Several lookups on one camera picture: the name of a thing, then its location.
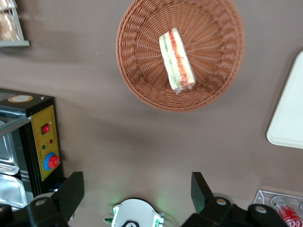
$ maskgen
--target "red can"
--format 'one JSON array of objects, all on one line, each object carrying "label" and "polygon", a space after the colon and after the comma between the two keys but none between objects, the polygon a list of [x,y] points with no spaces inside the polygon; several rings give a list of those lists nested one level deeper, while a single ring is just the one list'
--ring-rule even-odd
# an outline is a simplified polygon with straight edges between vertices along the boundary
[{"label": "red can", "polygon": [[271,199],[270,204],[289,227],[303,227],[303,221],[295,212],[293,206],[287,203],[287,198],[284,196],[276,196]]}]

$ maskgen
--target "white device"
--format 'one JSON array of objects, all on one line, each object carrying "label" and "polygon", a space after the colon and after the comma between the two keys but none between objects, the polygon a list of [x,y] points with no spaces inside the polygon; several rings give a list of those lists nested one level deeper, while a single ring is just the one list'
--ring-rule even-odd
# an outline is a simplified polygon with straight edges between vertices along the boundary
[{"label": "white device", "polygon": [[112,227],[163,227],[164,214],[141,199],[128,199],[114,206]]},{"label": "white device", "polygon": [[303,149],[303,52],[294,62],[267,139],[275,145]]}]

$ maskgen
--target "brown wicker basket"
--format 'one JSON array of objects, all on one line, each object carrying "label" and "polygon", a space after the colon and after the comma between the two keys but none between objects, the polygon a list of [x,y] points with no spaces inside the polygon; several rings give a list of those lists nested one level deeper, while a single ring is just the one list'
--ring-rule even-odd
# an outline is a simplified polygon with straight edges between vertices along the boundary
[{"label": "brown wicker basket", "polygon": [[[159,36],[176,27],[196,78],[191,90],[170,87]],[[244,26],[232,0],[134,0],[116,41],[117,61],[128,87],[161,110],[206,106],[235,80],[245,49]]]}]

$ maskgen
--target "circular label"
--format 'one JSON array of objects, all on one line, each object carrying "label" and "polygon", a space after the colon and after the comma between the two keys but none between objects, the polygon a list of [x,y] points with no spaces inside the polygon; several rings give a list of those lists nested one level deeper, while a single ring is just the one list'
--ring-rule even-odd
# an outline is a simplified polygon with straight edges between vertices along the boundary
[{"label": "circular label", "polygon": [[11,103],[26,103],[31,100],[33,100],[32,96],[25,96],[25,95],[13,96],[8,99],[8,101]]}]

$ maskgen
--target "oven control panel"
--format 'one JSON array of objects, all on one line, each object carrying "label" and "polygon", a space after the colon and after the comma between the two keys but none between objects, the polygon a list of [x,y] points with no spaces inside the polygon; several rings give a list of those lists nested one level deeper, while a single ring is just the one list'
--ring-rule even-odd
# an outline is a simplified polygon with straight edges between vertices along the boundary
[{"label": "oven control panel", "polygon": [[41,179],[44,181],[60,164],[54,109],[50,107],[32,116]]}]

